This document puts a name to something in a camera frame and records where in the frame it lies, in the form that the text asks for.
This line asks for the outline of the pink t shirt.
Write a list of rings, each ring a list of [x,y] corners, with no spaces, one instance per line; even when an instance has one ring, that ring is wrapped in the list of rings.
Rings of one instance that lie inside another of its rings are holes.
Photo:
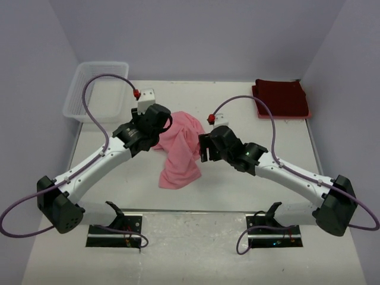
[[[172,126],[160,134],[159,143],[153,148],[167,154],[159,187],[181,189],[201,177],[197,166],[200,158],[198,136],[204,133],[204,128],[197,118],[183,111],[173,113],[172,119]]]

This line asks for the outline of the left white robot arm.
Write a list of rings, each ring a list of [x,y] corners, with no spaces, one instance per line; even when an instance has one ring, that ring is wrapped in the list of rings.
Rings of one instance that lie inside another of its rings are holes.
[[[68,233],[80,223],[110,233],[123,229],[125,215],[115,203],[80,205],[80,200],[111,170],[157,145],[160,134],[173,122],[170,110],[156,103],[141,115],[136,108],[131,113],[132,119],[119,125],[90,157],[54,179],[44,176],[37,182],[37,206],[59,233]]]

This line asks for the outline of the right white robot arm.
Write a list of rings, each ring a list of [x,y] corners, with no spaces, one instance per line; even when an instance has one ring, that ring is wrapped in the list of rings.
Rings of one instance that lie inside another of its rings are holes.
[[[351,181],[335,179],[274,159],[265,147],[243,143],[225,125],[201,134],[199,154],[202,162],[224,160],[238,172],[268,179],[307,199],[303,204],[275,202],[267,211],[265,227],[278,233],[294,224],[317,225],[333,236],[343,236],[357,208]]]

